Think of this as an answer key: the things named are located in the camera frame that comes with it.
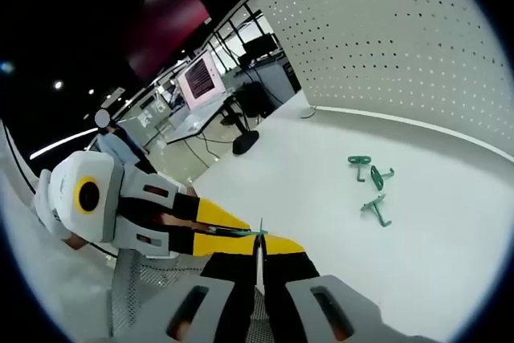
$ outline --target black stand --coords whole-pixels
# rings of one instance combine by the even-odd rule
[[[245,128],[234,109],[230,106],[230,101],[226,102],[225,111],[241,132],[241,135],[232,143],[232,153],[237,155],[244,154],[250,150],[253,144],[259,139],[259,132],[256,130],[248,131],[247,128]]]

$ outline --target green plastic part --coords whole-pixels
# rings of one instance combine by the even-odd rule
[[[384,221],[381,213],[380,213],[380,210],[378,209],[378,206],[377,206],[377,204],[382,202],[384,200],[384,198],[386,198],[386,195],[382,194],[382,195],[378,196],[378,198],[374,199],[372,202],[368,202],[367,204],[364,204],[364,206],[361,208],[361,212],[364,211],[364,210],[372,210],[375,213],[375,215],[378,217],[378,221],[380,222],[380,224],[383,227],[388,227],[393,222],[392,221],[388,221],[386,223]]]
[[[371,162],[371,157],[368,156],[351,156],[348,157],[348,162],[350,164],[357,165],[357,181],[365,182],[364,178],[361,178],[361,167],[363,165],[368,165]]]
[[[390,172],[386,174],[380,174],[375,167],[375,165],[371,166],[371,179],[373,183],[377,187],[378,191],[384,189],[384,178],[389,178],[394,176],[393,168],[390,168]]]

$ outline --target gray mesh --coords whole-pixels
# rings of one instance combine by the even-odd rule
[[[176,259],[147,259],[141,253],[120,250],[112,279],[111,335],[117,336],[134,325],[140,306],[179,278],[200,275],[209,257],[179,255]],[[247,342],[274,342],[264,296],[255,289]]]

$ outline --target perforated white wall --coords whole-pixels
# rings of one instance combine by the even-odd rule
[[[311,105],[400,116],[514,155],[512,73],[474,0],[262,0]]]

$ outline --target desk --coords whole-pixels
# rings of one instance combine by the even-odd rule
[[[317,111],[304,94],[257,129],[241,157],[226,154],[197,192],[259,229],[305,247],[321,275],[371,299],[402,333],[449,341],[501,274],[514,227],[514,165],[478,145],[400,122]],[[378,196],[348,164],[369,155],[385,180],[382,228],[360,208]]]

